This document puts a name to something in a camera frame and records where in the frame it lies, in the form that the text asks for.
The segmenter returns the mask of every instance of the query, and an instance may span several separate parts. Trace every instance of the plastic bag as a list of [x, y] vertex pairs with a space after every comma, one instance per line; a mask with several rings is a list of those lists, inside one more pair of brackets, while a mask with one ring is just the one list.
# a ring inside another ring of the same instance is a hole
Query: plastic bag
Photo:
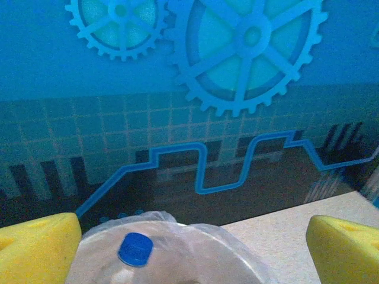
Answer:
[[124, 236], [147, 235], [154, 249], [131, 284], [277, 284], [269, 267], [226, 230], [182, 225], [167, 212], [110, 220], [83, 235], [66, 283], [93, 283], [101, 267], [117, 257]]

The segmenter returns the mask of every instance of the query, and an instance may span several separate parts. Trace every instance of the yellow foam block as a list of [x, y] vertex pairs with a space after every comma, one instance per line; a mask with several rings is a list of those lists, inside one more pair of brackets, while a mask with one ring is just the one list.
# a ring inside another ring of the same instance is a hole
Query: yellow foam block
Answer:
[[379, 284], [379, 230], [313, 216], [307, 245], [322, 284]]
[[0, 284], [65, 282], [81, 240], [74, 213], [0, 229]]

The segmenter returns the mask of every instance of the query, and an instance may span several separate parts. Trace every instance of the plastic bottle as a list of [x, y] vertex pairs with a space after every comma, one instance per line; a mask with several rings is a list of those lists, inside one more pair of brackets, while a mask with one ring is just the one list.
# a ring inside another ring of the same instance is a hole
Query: plastic bottle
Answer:
[[117, 257], [105, 265], [96, 278], [97, 284], [133, 283], [136, 270], [147, 265], [153, 241], [143, 234], [129, 233], [122, 242]]

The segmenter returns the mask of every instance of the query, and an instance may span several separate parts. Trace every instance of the blue line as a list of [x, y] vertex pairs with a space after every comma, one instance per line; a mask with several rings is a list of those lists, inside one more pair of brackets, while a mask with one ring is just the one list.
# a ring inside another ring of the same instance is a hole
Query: blue line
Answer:
[[333, 170], [341, 167], [353, 166], [355, 164], [362, 164], [372, 161], [379, 153], [379, 147], [376, 148], [375, 152], [371, 157], [358, 159], [348, 162], [335, 163], [324, 165], [319, 157], [316, 149], [312, 145], [311, 141], [308, 139], [294, 140], [296, 131], [280, 131], [275, 133], [265, 133], [255, 137], [249, 144], [245, 161], [243, 162], [242, 171], [240, 178], [235, 183], [230, 183], [228, 185], [215, 186], [213, 188], [204, 188], [204, 178], [205, 178], [205, 167], [207, 165], [208, 150], [205, 144], [200, 142], [177, 144], [170, 146], [162, 146], [151, 148], [149, 151], [149, 162], [138, 163], [138, 164], [128, 164], [127, 166], [122, 166], [119, 168], [106, 182], [104, 182], [77, 210], [76, 214], [80, 218], [86, 211], [88, 211], [92, 206], [94, 206], [100, 198], [102, 198], [126, 173], [137, 172], [140, 170], [151, 170], [157, 169], [159, 167], [159, 155], [168, 153], [177, 153], [183, 151], [198, 151], [199, 160], [197, 163], [197, 173], [195, 180], [195, 191], [198, 194], [209, 194], [220, 191], [227, 191], [229, 189], [238, 188], [244, 184], [248, 178], [248, 173], [253, 159], [253, 154], [256, 145], [265, 140], [273, 140], [279, 138], [285, 138], [284, 148], [293, 147], [304, 147], [305, 151], [308, 153], [309, 157], [312, 159], [316, 168], [322, 172], [325, 170]]

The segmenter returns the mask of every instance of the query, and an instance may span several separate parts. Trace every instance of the white countertop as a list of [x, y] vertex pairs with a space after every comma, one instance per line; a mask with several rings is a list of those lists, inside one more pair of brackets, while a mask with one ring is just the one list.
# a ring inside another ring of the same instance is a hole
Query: white countertop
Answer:
[[379, 228], [379, 210], [358, 192], [222, 226], [274, 269], [283, 284], [320, 283], [306, 243], [309, 219], [328, 215]]

